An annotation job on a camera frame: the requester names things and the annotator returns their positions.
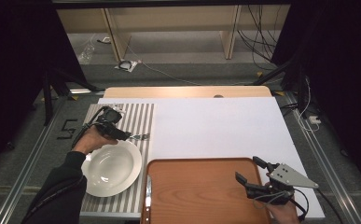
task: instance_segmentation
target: black fabric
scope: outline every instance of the black fabric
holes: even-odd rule
[[[81,171],[85,159],[83,153],[67,153],[63,165],[49,173],[22,223],[78,223],[87,188],[87,179]]]

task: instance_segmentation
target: white plug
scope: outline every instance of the white plug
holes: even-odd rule
[[[317,116],[309,116],[309,121],[311,124],[319,124],[322,122]]]

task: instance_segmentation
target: striped placemat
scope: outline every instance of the striped placemat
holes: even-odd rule
[[[84,122],[89,122],[93,115],[104,105],[90,105]],[[117,104],[117,107],[125,110],[118,128],[122,131],[135,133],[150,133],[152,136],[152,121],[154,117],[153,104]],[[144,183],[147,166],[148,150],[150,141],[130,140],[142,154],[142,170],[133,184],[120,194],[111,197],[95,197],[85,194],[81,207],[81,216],[97,217],[140,217],[142,209],[142,196],[144,195]]]

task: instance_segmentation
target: white plate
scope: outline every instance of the white plate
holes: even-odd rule
[[[103,146],[87,156],[81,166],[87,177],[87,193],[109,197],[127,189],[142,168],[139,148],[129,141]]]

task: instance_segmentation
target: wooden tray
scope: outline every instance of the wooden tray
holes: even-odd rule
[[[249,183],[261,184],[258,169],[248,158],[151,161],[147,166],[151,224],[271,223],[269,212],[256,209],[247,199],[235,172]]]

